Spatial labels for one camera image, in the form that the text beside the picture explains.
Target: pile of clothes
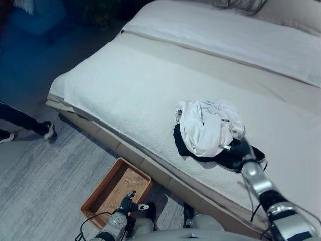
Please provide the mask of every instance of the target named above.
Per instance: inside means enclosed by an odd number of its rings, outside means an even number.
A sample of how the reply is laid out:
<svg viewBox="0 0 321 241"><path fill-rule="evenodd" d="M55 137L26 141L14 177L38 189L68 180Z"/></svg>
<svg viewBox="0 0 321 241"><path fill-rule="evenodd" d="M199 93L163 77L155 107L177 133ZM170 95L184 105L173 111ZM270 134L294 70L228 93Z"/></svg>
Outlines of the pile of clothes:
<svg viewBox="0 0 321 241"><path fill-rule="evenodd" d="M177 107L174 127L175 145L181 156L191 156L199 162L214 161L241 172L246 160L230 151L245 136L245 127L236 108L220 100L182 101ZM261 163L265 154L252 147L255 161Z"/></svg>

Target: wooden tray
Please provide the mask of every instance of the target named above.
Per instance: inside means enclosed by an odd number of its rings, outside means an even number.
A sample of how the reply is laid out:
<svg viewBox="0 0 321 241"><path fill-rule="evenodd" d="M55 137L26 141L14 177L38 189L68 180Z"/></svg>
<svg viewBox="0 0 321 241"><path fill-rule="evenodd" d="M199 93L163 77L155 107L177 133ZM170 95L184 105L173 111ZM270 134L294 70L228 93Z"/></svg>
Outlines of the wooden tray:
<svg viewBox="0 0 321 241"><path fill-rule="evenodd" d="M113 213L126 194L136 190L133 202L141 203L152 187L151 178L123 158L118 158L96 189L81 206L82 213L90 218L101 212ZM91 221L98 229L108 222L109 215L103 214Z"/></svg>

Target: black pants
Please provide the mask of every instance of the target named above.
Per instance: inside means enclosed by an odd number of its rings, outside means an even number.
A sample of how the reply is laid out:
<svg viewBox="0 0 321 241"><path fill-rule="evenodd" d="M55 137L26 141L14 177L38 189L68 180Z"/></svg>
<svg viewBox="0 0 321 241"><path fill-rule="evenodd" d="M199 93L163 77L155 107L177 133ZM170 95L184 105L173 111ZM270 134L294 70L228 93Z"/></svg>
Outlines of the black pants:
<svg viewBox="0 0 321 241"><path fill-rule="evenodd" d="M42 136L48 132L48 126L46 126L45 124L39 123L25 113L22 113L1 102L0 119L4 119L5 121L11 122L27 130L33 130L34 132ZM8 134L8 132L0 129L0 137L6 134Z"/></svg>

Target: black glove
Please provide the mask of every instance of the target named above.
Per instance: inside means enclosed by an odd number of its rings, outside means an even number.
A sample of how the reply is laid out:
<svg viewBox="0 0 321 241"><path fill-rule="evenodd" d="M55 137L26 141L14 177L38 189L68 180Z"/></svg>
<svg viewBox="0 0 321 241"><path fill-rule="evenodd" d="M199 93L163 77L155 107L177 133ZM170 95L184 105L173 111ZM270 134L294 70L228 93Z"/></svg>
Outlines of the black glove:
<svg viewBox="0 0 321 241"><path fill-rule="evenodd" d="M231 149L229 152L240 158L242 161L256 160L253 148L245 138L241 139L240 141L234 142L231 145Z"/></svg>
<svg viewBox="0 0 321 241"><path fill-rule="evenodd" d="M121 202L120 208L118 208L115 212L122 212L125 215L128 215L130 212L135 212L138 210L138 204L132 201L132 197L135 196L136 191L132 191L127 194Z"/></svg>

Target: bed frame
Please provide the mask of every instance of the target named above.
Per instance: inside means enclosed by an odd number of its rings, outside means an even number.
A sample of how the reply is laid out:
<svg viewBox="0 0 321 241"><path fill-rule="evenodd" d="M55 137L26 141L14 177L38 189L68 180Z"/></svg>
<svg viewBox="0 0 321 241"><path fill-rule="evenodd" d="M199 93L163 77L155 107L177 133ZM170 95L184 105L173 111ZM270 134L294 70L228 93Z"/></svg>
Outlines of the bed frame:
<svg viewBox="0 0 321 241"><path fill-rule="evenodd" d="M120 157L125 158L134 166L147 173L155 182L167 188L199 213L208 214L214 217L222 225L225 231L249 236L255 239L260 238L263 230L251 225L246 220L241 221L238 217L228 212L202 193L186 185L151 157L122 140L113 132L96 122L85 119L73 112L61 109L58 109L58 112Z"/></svg>

